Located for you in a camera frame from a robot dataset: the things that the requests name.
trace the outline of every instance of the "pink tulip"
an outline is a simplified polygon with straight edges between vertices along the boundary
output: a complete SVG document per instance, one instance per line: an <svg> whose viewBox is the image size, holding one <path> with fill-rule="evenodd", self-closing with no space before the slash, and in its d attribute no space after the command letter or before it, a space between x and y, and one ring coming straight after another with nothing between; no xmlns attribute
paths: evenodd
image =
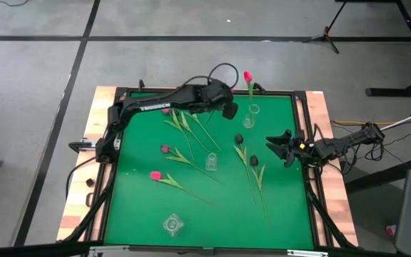
<svg viewBox="0 0 411 257"><path fill-rule="evenodd" d="M171 148L169 146L161 146L161 151L163 153L169 153L171 151Z"/></svg>
<svg viewBox="0 0 411 257"><path fill-rule="evenodd" d="M152 171L150 177L151 179L158 181L163 178L163 175L161 175L161 172L159 171Z"/></svg>
<svg viewBox="0 0 411 257"><path fill-rule="evenodd" d="M249 71L243 72L243 78L245 79L245 81L247 81L247 83L250 83L253 80Z"/></svg>

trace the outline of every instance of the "metal bar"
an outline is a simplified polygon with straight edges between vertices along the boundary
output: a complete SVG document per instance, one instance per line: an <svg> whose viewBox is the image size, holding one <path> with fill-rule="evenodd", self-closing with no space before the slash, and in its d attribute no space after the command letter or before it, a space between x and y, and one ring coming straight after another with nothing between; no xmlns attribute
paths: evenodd
<svg viewBox="0 0 411 257"><path fill-rule="evenodd" d="M354 3L394 3L395 0L335 0L338 2L349 1Z"/></svg>
<svg viewBox="0 0 411 257"><path fill-rule="evenodd" d="M304 42L311 36L90 36L89 41ZM337 42L411 42L411 36L331 36Z"/></svg>
<svg viewBox="0 0 411 257"><path fill-rule="evenodd" d="M301 101L301 102L304 101L304 99L306 97L305 96L305 91L295 91L291 95L291 104L292 104L292 107L293 107L293 115L295 117L295 125L296 125L295 129L296 130L301 130L298 103L297 103L297 98L296 98L296 96L299 96L299 94L302 94L302 96L299 97L299 101ZM301 171L302 171L304 183L310 183L308 168L302 166ZM311 227L310 232L312 233L312 238L313 238L313 245L314 245L314 247L317 247L317 246L320 245L320 239L319 239L319 235L318 235L317 223L315 222L315 212L313 211L312 203L309 200L307 200L306 202L307 202L307 210L308 210L310 227Z"/></svg>
<svg viewBox="0 0 411 257"><path fill-rule="evenodd" d="M0 41L80 41L82 36L0 36Z"/></svg>
<svg viewBox="0 0 411 257"><path fill-rule="evenodd" d="M391 97L411 97L411 91L407 89L365 89L367 96L391 96Z"/></svg>
<svg viewBox="0 0 411 257"><path fill-rule="evenodd" d="M331 24L328 26L328 28L326 29L326 34L329 33L329 31L331 30L331 28L333 27L335 20L337 20L337 17L339 17L339 14L342 12L343 7L345 7L345 5L347 4L347 0L344 0L342 6L340 7L339 11L335 14L333 21L331 21Z"/></svg>
<svg viewBox="0 0 411 257"><path fill-rule="evenodd" d="M396 166L387 168L383 171L378 171L362 178L357 178L353 181L345 183L347 193L356 193L365 189L381 186L386 183L398 181L405 178L407 166L411 168L411 161L401 163Z"/></svg>

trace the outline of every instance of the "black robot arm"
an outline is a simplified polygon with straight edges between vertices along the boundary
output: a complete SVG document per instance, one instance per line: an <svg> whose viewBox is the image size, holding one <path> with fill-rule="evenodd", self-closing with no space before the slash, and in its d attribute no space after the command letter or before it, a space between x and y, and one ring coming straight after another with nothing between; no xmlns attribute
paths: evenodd
<svg viewBox="0 0 411 257"><path fill-rule="evenodd" d="M296 131L292 137L287 130L282 136L269 136L266 146L279 158L285 160L285 167L290 167L295 158L311 167L323 167L329 161L339 158L347 150L360 144L382 143L385 135L377 125L366 123L362 128L342 138L323 138L314 141L305 140L303 131Z"/></svg>
<svg viewBox="0 0 411 257"><path fill-rule="evenodd" d="M114 141L131 118L144 111L164 108L188 110L192 114L221 110L223 117L232 119L238 106L233 102L231 88L217 79L208 79L207 85L184 84L172 92L153 96L126 97L108 108L108 123L103 138L96 143L96 161L113 163L118 158Z"/></svg>

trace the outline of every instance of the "gray floor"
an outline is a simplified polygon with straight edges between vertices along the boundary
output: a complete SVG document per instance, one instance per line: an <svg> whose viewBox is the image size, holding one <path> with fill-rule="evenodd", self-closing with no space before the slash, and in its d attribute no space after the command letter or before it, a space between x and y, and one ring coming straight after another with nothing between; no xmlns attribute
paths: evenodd
<svg viewBox="0 0 411 257"><path fill-rule="evenodd" d="M92 0L30 0L12 9L0 4L0 35L82 35L92 4ZM339 6L323 0L102 0L91 33L309 36L321 32ZM411 14L411 1L406 7ZM395 4L349 4L331 34L409 36L410 32ZM411 44L337 46L340 55L318 43L88 43L27 243L55 240L66 176L76 161L67 143L83 134L96 86L136 86L139 79L147 86L175 86L227 61L241 71L252 71L253 78L267 89L324 91L334 120L396 121L411 114L411 99L375 99L364 94L369 86L402 88L411 83ZM10 244L77 48L78 42L0 42L0 158L5 160L0 168L0 247ZM230 71L216 76L233 80ZM347 133L341 128L334 132L336 136ZM387 138L409 132L411 126L395 128ZM404 161L411 159L411 137L388 148ZM395 164L398 160L390 155L380 162L360 160L353 176ZM401 183L395 185L387 190L397 190L392 196L402 188ZM391 220L375 214L375 223L364 222L363 199L350 197L360 245L394 251L390 239L377 228Z"/></svg>

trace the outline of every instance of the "green tabletop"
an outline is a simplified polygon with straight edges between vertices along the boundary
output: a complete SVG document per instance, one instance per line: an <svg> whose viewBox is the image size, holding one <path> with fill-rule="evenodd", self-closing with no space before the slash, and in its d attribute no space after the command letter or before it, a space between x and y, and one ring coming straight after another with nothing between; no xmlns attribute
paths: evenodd
<svg viewBox="0 0 411 257"><path fill-rule="evenodd" d="M210 114L198 115L221 151L193 119L186 117L205 147L218 154L218 170L209 172L223 184L188 164L166 159L167 155L160 151L161 145L176 147L191 159L183 134L163 122L172 121L170 116L150 111L133 117L123 135L105 244L313 249L300 164L296 161L291 168L284 168L283 162L265 146L266 136L295 130L291 98L254 96L253 103L259 105L260 112L252 128L243 126L249 97L235 96L235 102L239 109L231 121L216 112L206 125ZM245 166L233 147L237 133L243 135L248 156L257 155L259 167L265 164L262 193L268 222L255 179L252 177L256 202ZM209 153L189 132L186 134L196 165L205 169ZM169 173L184 188L213 205L152 180L152 171L160 171L164 176ZM183 229L174 237L163 228L163 222L172 213L184 222Z"/></svg>

